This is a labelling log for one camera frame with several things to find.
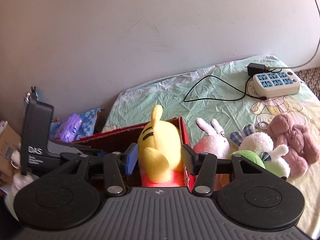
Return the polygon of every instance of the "brown patterned carpet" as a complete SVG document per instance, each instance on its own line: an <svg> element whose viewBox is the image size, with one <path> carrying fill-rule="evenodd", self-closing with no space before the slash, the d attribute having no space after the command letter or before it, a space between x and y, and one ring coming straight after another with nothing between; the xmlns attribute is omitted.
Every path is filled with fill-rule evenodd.
<svg viewBox="0 0 320 240"><path fill-rule="evenodd" d="M320 100L320 67L297 71L296 74Z"/></svg>

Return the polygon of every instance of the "red box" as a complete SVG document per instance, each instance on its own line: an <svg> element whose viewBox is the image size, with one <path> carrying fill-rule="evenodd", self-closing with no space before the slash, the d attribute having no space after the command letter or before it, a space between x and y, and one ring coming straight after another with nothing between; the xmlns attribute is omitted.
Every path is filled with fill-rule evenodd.
<svg viewBox="0 0 320 240"><path fill-rule="evenodd" d="M186 130L182 117L177 117L168 122L176 126L180 131L181 142L183 144L190 145L189 136ZM125 128L120 128L105 133L96 133L92 136L85 137L77 141L77 143L83 145L89 145L92 148L101 149L107 153L111 152L125 152L125 150L130 146L131 143L137 143L138 137L145 127L146 123L141 123L133 126L128 126ZM128 177L123 177L125 184L131 187L140 187L141 179L139 172L133 172L132 175ZM192 189L195 177L188 174L185 169L185 179L186 186L189 190Z"/></svg>

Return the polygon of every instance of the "black circular disc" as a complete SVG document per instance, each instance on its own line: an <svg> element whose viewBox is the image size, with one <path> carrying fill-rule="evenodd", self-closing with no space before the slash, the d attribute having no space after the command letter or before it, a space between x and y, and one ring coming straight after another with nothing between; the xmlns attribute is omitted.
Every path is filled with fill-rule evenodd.
<svg viewBox="0 0 320 240"><path fill-rule="evenodd" d="M95 214L99 192L73 175L39 179L18 192L14 210L19 221L41 230L75 227Z"/></svg>
<svg viewBox="0 0 320 240"><path fill-rule="evenodd" d="M243 175L220 190L217 203L231 220L259 230L296 225L304 209L301 192L272 174Z"/></svg>

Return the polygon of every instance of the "silver screw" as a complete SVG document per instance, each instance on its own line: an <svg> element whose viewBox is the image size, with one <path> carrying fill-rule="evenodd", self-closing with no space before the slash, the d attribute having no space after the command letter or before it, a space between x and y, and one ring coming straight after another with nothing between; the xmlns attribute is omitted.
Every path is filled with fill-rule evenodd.
<svg viewBox="0 0 320 240"><path fill-rule="evenodd" d="M107 188L107 191L112 194L119 194L123 191L123 188L120 186L110 186Z"/></svg>
<svg viewBox="0 0 320 240"><path fill-rule="evenodd" d="M210 188L207 186L197 186L195 188L195 192L200 193L200 194L206 194L210 192Z"/></svg>

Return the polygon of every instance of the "black eyebrow stripe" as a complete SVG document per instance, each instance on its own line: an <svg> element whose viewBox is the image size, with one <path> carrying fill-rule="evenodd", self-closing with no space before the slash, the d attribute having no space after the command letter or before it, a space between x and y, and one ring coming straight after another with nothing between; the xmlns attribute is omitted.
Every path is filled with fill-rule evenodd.
<svg viewBox="0 0 320 240"><path fill-rule="evenodd" d="M147 139L148 137L153 136L153 132L147 133L143 138L142 141L144 141L145 139Z"/></svg>
<svg viewBox="0 0 320 240"><path fill-rule="evenodd" d="M145 129L142 133L144 133L146 130L152 129L152 126L148 127L147 129Z"/></svg>

